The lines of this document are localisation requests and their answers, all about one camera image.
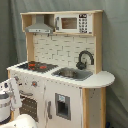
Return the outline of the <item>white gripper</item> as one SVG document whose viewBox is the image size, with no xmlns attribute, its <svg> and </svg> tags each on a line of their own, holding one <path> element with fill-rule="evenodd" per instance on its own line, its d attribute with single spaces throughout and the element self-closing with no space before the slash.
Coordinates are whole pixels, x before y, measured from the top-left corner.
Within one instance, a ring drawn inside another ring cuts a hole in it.
<svg viewBox="0 0 128 128">
<path fill-rule="evenodd" d="M 4 92 L 9 95 L 4 104 L 5 108 L 15 110 L 22 106 L 18 84 L 14 78 L 10 78 L 4 82 Z"/>
</svg>

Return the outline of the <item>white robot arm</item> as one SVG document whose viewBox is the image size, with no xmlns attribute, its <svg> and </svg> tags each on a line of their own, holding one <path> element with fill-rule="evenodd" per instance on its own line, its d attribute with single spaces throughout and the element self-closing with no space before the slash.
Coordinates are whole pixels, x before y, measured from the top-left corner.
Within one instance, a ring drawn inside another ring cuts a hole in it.
<svg viewBox="0 0 128 128">
<path fill-rule="evenodd" d="M 14 78 L 0 83 L 0 128 L 37 128 L 28 114 L 21 114 L 11 121 L 12 112 L 22 106 L 18 85 Z"/>
</svg>

